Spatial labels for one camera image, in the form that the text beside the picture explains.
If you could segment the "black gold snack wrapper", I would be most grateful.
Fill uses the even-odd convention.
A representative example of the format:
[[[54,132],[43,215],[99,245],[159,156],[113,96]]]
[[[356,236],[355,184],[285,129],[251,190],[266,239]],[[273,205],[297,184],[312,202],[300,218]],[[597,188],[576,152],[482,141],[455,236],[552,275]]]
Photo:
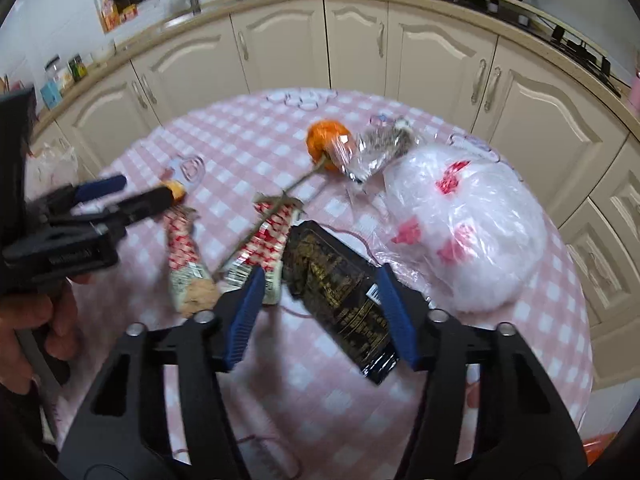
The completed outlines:
[[[290,295],[361,375],[381,385],[399,358],[380,305],[375,266],[314,221],[292,227],[282,261]]]

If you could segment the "orange mandarin peel with stem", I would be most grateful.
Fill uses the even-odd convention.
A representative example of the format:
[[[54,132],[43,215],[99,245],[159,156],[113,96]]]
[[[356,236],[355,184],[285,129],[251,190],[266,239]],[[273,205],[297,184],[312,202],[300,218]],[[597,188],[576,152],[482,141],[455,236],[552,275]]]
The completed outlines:
[[[323,170],[338,171],[338,153],[344,148],[350,152],[354,145],[352,133],[337,120],[323,119],[312,124],[306,135],[307,153],[312,167],[301,177],[283,190],[284,195],[291,194],[299,185]]]

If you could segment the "cream kitchen cabinets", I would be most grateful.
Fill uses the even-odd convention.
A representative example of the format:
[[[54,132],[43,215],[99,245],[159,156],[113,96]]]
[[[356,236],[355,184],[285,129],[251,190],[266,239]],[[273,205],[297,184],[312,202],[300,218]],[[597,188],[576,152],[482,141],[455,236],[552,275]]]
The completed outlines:
[[[639,374],[639,115],[599,52],[590,72],[539,39],[444,0],[221,0],[118,47],[37,136],[85,170],[228,96],[317,86],[386,96],[489,143],[560,229],[587,298],[594,383]]]

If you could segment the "red white checkered wrapper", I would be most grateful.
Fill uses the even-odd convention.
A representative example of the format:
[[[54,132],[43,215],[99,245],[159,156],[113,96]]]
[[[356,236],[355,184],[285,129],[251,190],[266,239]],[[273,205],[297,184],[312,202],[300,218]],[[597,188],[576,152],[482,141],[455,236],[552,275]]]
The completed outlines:
[[[281,299],[283,253],[288,234],[302,212],[303,203],[288,196],[268,218],[259,222],[251,238],[246,240],[231,258],[214,274],[222,292],[240,289],[253,266],[261,266],[265,272],[265,293],[262,304],[275,306]]]

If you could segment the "pink checkered tablecloth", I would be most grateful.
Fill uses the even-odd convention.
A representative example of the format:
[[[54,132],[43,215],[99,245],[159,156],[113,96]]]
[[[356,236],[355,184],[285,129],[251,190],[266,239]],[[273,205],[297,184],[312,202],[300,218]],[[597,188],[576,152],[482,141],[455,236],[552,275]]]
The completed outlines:
[[[279,89],[194,110],[106,165],[196,187],[76,297],[70,479],[246,479],[283,431],[326,479],[578,479],[584,295],[506,159],[420,110]]]

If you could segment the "white red plastic bag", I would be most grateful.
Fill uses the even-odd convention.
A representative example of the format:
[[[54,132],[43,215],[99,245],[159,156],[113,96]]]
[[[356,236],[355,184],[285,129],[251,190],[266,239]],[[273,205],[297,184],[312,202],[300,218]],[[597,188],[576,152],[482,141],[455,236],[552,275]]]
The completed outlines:
[[[427,281],[436,304],[491,312],[520,296],[546,249],[546,214],[495,151],[425,143],[381,177],[385,243]]]

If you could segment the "clear foil snack wrapper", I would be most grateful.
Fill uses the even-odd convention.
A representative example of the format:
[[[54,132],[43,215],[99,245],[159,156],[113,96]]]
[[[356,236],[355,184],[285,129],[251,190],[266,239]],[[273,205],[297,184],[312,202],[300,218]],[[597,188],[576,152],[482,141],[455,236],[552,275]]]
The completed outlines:
[[[376,115],[360,133],[340,136],[331,157],[350,188],[360,193],[392,162],[424,143],[424,136],[405,117]]]

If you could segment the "black gas stove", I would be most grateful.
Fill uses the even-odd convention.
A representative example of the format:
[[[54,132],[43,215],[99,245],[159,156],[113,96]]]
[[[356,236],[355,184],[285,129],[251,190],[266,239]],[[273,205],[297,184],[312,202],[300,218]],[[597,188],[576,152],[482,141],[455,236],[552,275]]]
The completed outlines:
[[[485,14],[495,15],[513,26],[526,30],[546,44],[578,63],[614,96],[620,98],[621,81],[612,74],[611,62],[603,48],[574,27],[539,10],[527,0],[448,0]]]

